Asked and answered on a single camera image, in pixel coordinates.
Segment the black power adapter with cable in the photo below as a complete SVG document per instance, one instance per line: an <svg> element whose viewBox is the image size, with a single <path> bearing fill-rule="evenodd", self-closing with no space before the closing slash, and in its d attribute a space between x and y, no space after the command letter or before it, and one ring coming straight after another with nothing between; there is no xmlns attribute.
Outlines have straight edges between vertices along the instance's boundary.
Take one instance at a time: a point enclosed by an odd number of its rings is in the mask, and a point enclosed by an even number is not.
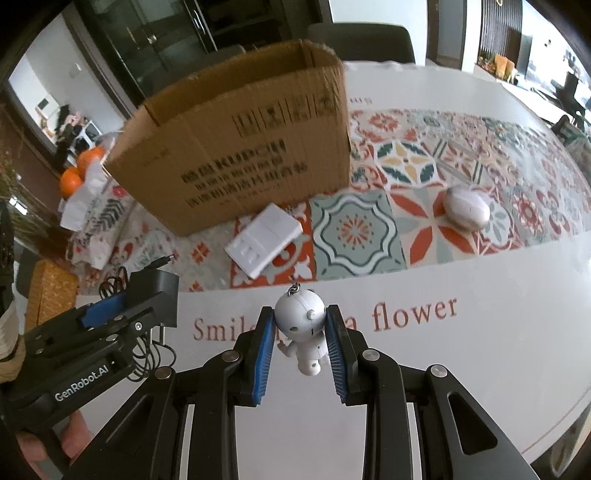
<svg viewBox="0 0 591 480"><path fill-rule="evenodd" d="M164 353L170 356L168 367L177 361L166 331L177 326L179 278L163 269L173 259L172 255L161 256L133 273L120 266L98 287L100 298L118 307L115 319L124 321L131 335L126 347L132 369L126 378L133 383L161 367Z"/></svg>

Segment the dark chair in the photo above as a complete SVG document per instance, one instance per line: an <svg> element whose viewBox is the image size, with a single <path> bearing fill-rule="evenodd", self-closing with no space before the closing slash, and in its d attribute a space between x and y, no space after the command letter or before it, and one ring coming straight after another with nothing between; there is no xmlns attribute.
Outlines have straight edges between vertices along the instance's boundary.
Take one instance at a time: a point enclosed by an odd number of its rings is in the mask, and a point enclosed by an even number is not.
<svg viewBox="0 0 591 480"><path fill-rule="evenodd" d="M403 26L376 23L317 23L307 38L327 45L344 61L415 63L414 48Z"/></svg>
<svg viewBox="0 0 591 480"><path fill-rule="evenodd" d="M198 54L186 61L174 60L167 71L156 73L152 76L152 93L157 93L192 73L197 73L198 71L245 53L245 48L242 45L232 45L231 47L225 47L212 53Z"/></svg>

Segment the orange fruit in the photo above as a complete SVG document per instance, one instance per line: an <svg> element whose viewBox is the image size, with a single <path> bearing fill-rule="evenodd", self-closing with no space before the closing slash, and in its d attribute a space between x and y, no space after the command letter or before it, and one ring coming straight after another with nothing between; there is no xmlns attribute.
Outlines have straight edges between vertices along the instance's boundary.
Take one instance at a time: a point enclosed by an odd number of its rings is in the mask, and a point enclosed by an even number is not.
<svg viewBox="0 0 591 480"><path fill-rule="evenodd" d="M82 180L85 179L88 168L99 163L105 155L105 149L102 146L95 146L81 152L77 157L76 167Z"/></svg>
<svg viewBox="0 0 591 480"><path fill-rule="evenodd" d="M59 180L61 198L68 200L83 184L84 180L78 168L75 166L69 167L61 174Z"/></svg>

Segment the white rectangular charger box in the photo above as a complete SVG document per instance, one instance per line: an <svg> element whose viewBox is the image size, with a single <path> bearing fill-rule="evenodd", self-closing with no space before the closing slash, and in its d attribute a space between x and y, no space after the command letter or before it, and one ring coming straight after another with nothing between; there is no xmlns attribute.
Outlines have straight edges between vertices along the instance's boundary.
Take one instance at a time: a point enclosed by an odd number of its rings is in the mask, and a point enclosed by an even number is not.
<svg viewBox="0 0 591 480"><path fill-rule="evenodd" d="M270 204L224 247L224 251L249 279L256 280L301 233L303 228L296 218L276 204Z"/></svg>

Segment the patterned table runner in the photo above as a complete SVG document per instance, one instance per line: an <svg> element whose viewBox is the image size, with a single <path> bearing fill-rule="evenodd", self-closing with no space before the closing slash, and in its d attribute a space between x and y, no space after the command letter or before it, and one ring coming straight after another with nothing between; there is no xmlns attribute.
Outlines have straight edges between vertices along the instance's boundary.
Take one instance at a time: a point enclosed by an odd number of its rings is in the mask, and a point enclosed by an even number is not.
<svg viewBox="0 0 591 480"><path fill-rule="evenodd" d="M532 247L590 228L590 138L568 121L550 131L429 110L353 112L349 187L290 208L303 233L249 279L224 251L237 218L177 237L135 202L102 270L74 265L94 294L118 267L165 255L185 292L273 286L398 272ZM489 224L451 222L443 199L478 192Z"/></svg>

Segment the white robot keychain figure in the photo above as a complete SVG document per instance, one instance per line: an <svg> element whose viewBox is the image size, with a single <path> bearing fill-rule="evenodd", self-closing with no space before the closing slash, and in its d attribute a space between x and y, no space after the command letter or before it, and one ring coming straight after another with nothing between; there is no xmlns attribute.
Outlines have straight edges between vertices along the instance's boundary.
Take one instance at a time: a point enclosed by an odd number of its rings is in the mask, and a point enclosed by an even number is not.
<svg viewBox="0 0 591 480"><path fill-rule="evenodd" d="M297 360L297 369L304 376L317 376L322 364L328 362L325 341L327 307L317 293L300 283L290 285L274 306L276 328L287 337L277 347L283 355Z"/></svg>

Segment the silver oval case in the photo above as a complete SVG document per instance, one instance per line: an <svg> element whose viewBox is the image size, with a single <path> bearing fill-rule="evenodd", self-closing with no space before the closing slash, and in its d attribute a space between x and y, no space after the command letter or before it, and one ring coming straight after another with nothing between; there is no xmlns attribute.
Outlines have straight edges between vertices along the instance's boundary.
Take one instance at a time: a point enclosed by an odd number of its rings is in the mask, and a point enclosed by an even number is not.
<svg viewBox="0 0 591 480"><path fill-rule="evenodd" d="M443 206L451 222L470 232L484 229L491 219L487 202L478 192L465 187L449 188L445 193Z"/></svg>

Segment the patterned snack bag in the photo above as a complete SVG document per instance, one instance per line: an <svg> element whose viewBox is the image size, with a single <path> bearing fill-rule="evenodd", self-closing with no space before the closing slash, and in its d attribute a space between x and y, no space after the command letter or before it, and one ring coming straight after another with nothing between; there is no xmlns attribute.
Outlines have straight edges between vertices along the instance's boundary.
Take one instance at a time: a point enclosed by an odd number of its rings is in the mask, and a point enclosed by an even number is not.
<svg viewBox="0 0 591 480"><path fill-rule="evenodd" d="M102 270L135 200L95 162L86 170L82 185L62 204L60 226L71 234L66 259L72 265Z"/></svg>

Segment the woven yellow tissue box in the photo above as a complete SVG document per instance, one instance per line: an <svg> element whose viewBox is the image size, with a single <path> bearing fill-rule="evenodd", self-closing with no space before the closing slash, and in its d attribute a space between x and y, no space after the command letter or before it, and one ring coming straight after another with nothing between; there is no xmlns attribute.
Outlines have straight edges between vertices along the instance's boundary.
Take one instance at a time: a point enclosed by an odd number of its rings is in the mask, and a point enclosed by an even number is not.
<svg viewBox="0 0 591 480"><path fill-rule="evenodd" d="M78 277L51 260L34 267L25 313L25 332L75 306Z"/></svg>

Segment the dark chair right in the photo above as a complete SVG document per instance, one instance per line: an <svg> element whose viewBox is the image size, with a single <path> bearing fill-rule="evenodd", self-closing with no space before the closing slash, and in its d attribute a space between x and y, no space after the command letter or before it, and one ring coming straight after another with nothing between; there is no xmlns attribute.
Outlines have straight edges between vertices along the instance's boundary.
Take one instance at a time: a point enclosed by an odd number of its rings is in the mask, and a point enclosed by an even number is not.
<svg viewBox="0 0 591 480"><path fill-rule="evenodd" d="M327 45L344 61L415 63L414 48L403 26L376 23L317 23L307 38Z"/></svg>

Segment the dark glass door cabinet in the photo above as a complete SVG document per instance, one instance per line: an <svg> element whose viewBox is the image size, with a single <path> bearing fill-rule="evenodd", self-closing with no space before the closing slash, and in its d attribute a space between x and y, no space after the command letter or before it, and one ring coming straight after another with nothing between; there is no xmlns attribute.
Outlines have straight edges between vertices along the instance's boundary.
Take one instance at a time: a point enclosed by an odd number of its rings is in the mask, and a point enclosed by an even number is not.
<svg viewBox="0 0 591 480"><path fill-rule="evenodd" d="M152 76L232 45L253 50L303 38L331 22L328 1L75 1L90 38L134 106L152 93Z"/></svg>

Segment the glass vase with dried flowers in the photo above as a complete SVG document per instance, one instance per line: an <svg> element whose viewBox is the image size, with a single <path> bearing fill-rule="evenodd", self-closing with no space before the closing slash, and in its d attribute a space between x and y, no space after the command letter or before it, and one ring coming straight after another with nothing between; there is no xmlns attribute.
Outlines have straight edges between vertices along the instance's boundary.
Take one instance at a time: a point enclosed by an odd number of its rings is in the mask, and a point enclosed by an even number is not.
<svg viewBox="0 0 591 480"><path fill-rule="evenodd" d="M1 148L1 199L8 204L15 237L42 257L56 259L65 253L67 239L57 217L17 179L9 151Z"/></svg>

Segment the brown cardboard box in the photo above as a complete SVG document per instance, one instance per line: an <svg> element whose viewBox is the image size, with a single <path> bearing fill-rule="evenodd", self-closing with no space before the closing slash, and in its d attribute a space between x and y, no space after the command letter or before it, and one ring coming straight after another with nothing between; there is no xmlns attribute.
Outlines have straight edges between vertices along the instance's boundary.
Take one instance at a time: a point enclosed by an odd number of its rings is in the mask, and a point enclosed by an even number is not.
<svg viewBox="0 0 591 480"><path fill-rule="evenodd" d="M178 236L349 183L342 61L287 41L242 53L146 99L109 174Z"/></svg>

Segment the dark chair left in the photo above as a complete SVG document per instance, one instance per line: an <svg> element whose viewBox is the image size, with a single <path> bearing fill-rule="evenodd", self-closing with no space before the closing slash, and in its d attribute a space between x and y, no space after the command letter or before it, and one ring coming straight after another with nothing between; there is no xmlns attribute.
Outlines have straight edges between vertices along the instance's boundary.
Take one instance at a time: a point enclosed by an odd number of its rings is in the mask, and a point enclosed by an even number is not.
<svg viewBox="0 0 591 480"><path fill-rule="evenodd" d="M197 73L198 71L245 53L245 48L242 45L232 45L231 47L225 47L212 53L198 54L186 61L174 60L167 71L156 73L152 76L152 93L157 93L192 73Z"/></svg>

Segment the orange fruit right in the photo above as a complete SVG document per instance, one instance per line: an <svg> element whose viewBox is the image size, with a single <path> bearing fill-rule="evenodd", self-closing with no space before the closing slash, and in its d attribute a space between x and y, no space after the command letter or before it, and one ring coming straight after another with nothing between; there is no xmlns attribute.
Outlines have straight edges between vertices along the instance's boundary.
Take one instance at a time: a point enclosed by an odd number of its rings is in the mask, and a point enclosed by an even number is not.
<svg viewBox="0 0 591 480"><path fill-rule="evenodd" d="M82 180L85 179L88 168L99 163L105 155L105 149L102 146L95 146L81 152L77 157L76 167Z"/></svg>

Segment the orange fruit left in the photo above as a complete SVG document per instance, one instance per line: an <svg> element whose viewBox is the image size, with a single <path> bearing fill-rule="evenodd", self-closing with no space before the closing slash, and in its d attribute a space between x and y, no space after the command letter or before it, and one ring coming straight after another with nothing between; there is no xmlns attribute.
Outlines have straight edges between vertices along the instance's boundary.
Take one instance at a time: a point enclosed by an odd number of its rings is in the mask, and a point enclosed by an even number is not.
<svg viewBox="0 0 591 480"><path fill-rule="evenodd" d="M61 174L59 180L61 198L68 200L83 184L84 180L78 168L75 166L69 167Z"/></svg>

